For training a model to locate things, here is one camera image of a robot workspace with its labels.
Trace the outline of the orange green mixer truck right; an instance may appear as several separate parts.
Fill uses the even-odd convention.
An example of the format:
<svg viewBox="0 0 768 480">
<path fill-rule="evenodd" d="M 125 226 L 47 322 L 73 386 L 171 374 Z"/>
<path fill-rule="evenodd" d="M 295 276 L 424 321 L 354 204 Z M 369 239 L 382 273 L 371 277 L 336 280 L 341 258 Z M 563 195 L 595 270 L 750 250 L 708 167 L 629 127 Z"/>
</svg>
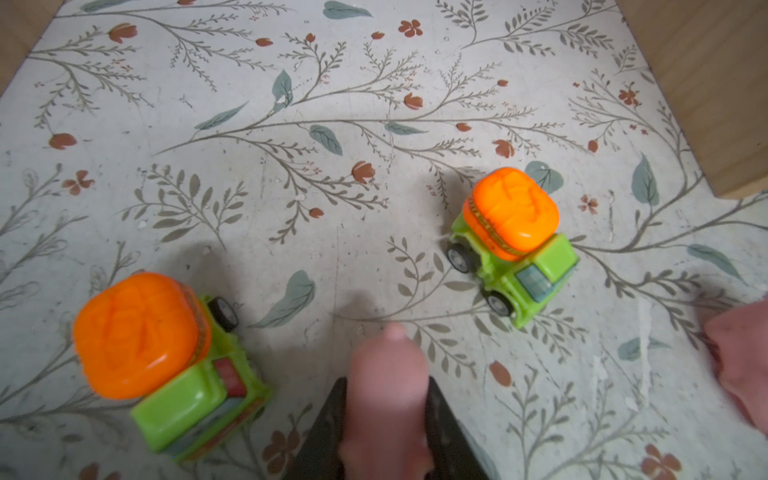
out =
<svg viewBox="0 0 768 480">
<path fill-rule="evenodd" d="M 574 273 L 580 258 L 557 231 L 556 203 L 525 172 L 504 167 L 483 177 L 451 226 L 446 257 L 474 274 L 490 309 L 521 329 Z"/>
</svg>

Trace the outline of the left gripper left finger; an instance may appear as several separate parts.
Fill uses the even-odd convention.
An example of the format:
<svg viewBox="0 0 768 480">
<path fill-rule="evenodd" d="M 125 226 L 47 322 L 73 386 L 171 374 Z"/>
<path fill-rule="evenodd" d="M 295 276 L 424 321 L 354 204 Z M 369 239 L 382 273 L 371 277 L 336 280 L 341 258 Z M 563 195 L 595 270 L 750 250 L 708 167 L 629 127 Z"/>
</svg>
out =
<svg viewBox="0 0 768 480">
<path fill-rule="evenodd" d="M 307 438 L 288 468 L 285 480 L 342 480 L 344 466 L 339 457 L 345 419 L 347 378 L 339 378 L 331 389 Z"/>
</svg>

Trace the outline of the orange green mixer truck left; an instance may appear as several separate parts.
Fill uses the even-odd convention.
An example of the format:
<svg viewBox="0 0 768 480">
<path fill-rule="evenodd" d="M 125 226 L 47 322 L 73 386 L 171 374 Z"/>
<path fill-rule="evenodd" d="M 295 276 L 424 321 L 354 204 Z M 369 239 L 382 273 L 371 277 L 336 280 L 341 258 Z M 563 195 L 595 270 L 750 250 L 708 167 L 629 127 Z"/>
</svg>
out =
<svg viewBox="0 0 768 480">
<path fill-rule="evenodd" d="M 273 393 L 238 325 L 224 298 L 143 272 L 81 309 L 73 343 L 96 394 L 136 400 L 130 415 L 152 451 L 195 461 L 259 417 Z"/>
</svg>

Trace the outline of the orange green mixer truck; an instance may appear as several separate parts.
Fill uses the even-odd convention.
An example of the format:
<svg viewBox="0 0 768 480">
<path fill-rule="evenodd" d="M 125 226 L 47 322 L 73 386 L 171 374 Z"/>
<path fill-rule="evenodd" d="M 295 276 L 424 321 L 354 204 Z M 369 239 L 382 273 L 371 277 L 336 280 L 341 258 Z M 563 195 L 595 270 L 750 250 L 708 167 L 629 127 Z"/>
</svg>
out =
<svg viewBox="0 0 768 480">
<path fill-rule="evenodd" d="M 556 203 L 525 172 L 504 167 L 483 177 L 451 226 L 446 257 L 474 274 L 490 309 L 521 329 L 574 273 L 580 258 L 557 231 Z"/>
<path fill-rule="evenodd" d="M 238 325 L 224 298 L 143 272 L 81 309 L 73 343 L 96 394 L 136 400 L 130 415 L 152 451 L 195 461 L 259 417 L 273 393 Z"/>
</svg>

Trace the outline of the wooden two-tier shelf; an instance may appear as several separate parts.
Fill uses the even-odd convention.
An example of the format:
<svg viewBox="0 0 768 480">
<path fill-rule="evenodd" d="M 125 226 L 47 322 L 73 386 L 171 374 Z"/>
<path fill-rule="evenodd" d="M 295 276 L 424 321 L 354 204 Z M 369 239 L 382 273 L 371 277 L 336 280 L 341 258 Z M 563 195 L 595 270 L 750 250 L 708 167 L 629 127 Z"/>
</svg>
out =
<svg viewBox="0 0 768 480">
<path fill-rule="evenodd" d="M 607 47 L 597 17 L 627 23 L 714 192 L 743 199 L 767 187 L 767 5 L 763 1 L 440 1 L 440 17 L 501 43 L 557 33 L 589 54 Z"/>
</svg>

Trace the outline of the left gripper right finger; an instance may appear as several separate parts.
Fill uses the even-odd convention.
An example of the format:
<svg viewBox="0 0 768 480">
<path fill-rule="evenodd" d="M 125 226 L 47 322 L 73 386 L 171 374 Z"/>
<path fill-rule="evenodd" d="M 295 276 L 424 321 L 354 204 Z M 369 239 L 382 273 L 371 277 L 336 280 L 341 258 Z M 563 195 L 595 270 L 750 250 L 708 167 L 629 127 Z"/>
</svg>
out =
<svg viewBox="0 0 768 480">
<path fill-rule="evenodd" d="M 426 479 L 488 479 L 436 380 L 429 378 L 425 409 L 427 445 L 434 467 Z"/>
</svg>

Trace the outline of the pink pig toy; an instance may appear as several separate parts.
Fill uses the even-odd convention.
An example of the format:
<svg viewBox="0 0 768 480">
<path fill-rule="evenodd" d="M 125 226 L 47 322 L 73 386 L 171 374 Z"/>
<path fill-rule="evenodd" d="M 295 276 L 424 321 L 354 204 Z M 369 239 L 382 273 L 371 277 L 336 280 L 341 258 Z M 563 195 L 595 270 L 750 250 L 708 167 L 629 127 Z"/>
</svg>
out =
<svg viewBox="0 0 768 480">
<path fill-rule="evenodd" d="M 338 449 L 347 479 L 422 479 L 434 469 L 428 387 L 426 357 L 402 324 L 388 323 L 354 350 Z"/>
<path fill-rule="evenodd" d="M 767 435 L 767 297 L 704 325 L 716 376 L 744 417 Z"/>
</svg>

